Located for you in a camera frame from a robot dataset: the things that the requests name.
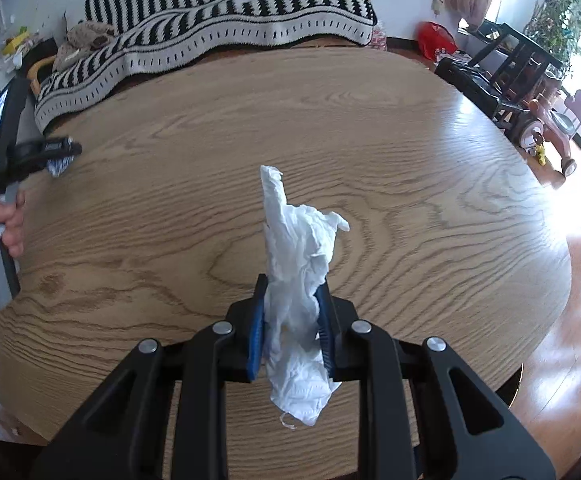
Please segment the black wooden chair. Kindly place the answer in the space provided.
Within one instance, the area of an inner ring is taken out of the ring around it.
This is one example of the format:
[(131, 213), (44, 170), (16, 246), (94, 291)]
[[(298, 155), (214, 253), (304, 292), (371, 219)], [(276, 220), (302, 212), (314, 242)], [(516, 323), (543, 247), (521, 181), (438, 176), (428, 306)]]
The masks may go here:
[[(495, 39), (486, 44), (467, 63), (442, 58), (435, 74), (475, 104), (499, 129), (511, 131), (527, 114), (530, 95), (540, 79), (552, 68), (560, 73), (565, 63), (507, 24), (496, 24)], [(514, 49), (489, 72), (483, 65), (504, 41), (514, 38)]]

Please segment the pink kids tricycle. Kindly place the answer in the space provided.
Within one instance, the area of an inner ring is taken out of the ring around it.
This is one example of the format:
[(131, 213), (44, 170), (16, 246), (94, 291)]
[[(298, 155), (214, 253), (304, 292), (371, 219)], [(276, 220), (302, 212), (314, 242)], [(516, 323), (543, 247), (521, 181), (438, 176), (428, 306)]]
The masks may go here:
[(526, 154), (535, 144), (552, 144), (561, 158), (561, 174), (567, 178), (577, 168), (577, 162), (571, 156), (571, 140), (581, 127), (581, 90), (574, 94), (564, 91), (563, 112), (554, 108), (560, 92), (561, 89), (552, 86), (531, 99), (527, 108), (517, 116), (511, 139)]

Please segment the potted green plant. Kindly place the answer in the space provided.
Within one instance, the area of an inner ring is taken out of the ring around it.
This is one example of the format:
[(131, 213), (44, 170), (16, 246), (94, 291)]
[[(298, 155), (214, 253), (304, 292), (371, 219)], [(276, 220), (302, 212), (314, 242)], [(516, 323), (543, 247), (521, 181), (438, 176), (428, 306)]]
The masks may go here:
[(523, 34), (562, 63), (565, 78), (573, 58), (581, 58), (581, 0), (543, 0), (537, 3)]

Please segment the yellow toy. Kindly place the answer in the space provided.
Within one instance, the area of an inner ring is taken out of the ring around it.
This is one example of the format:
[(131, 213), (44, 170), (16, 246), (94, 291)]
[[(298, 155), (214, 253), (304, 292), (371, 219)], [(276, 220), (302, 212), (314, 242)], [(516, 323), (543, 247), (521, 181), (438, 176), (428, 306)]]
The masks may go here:
[(545, 146), (543, 144), (535, 144), (527, 150), (530, 156), (537, 160), (537, 163), (543, 167), (547, 163), (547, 158), (545, 157)]

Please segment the white tissue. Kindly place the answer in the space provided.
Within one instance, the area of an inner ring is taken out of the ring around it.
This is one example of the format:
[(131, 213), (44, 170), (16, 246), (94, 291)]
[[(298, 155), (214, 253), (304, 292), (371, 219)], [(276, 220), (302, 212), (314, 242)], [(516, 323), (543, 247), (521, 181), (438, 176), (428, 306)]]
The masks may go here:
[(283, 174), (260, 167), (268, 286), (264, 294), (263, 359), (271, 402), (312, 427), (339, 387), (327, 373), (321, 350), (318, 288), (327, 280), (339, 231), (349, 223), (335, 211), (287, 201)]

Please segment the brown plush toy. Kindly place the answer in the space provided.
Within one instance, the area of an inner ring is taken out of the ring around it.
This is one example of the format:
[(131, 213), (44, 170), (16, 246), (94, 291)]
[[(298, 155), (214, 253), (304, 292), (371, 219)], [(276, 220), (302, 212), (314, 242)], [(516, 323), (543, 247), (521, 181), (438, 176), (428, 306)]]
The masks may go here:
[(106, 47), (115, 36), (115, 27), (112, 25), (92, 21), (74, 25), (58, 48), (53, 63), (54, 72), (62, 72), (92, 52)]

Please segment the blue white wrapper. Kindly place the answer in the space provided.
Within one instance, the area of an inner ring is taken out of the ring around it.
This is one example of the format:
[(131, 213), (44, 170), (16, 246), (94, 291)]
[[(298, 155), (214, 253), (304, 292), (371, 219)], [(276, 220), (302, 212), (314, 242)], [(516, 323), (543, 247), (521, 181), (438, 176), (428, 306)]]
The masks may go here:
[(46, 163), (46, 170), (53, 178), (60, 177), (72, 164), (74, 156), (52, 159)]

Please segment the white red plastic bag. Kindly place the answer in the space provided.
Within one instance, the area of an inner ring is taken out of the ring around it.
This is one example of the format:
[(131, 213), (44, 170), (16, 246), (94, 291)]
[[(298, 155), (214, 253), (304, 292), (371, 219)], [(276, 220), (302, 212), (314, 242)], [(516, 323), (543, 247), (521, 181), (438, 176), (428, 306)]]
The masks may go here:
[(387, 36), (385, 28), (381, 23), (375, 25), (372, 29), (371, 40), (368, 47), (373, 50), (386, 51), (387, 50)]

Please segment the black white striped sofa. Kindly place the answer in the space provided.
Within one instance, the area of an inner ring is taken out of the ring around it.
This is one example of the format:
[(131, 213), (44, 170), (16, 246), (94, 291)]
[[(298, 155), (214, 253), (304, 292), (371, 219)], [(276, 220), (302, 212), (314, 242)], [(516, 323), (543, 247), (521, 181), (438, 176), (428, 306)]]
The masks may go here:
[(365, 47), (377, 23), (370, 0), (79, 0), (65, 18), (68, 29), (93, 22), (114, 35), (41, 82), (39, 129), (103, 101), (128, 77), (170, 72), (212, 50), (277, 48), (321, 36)]

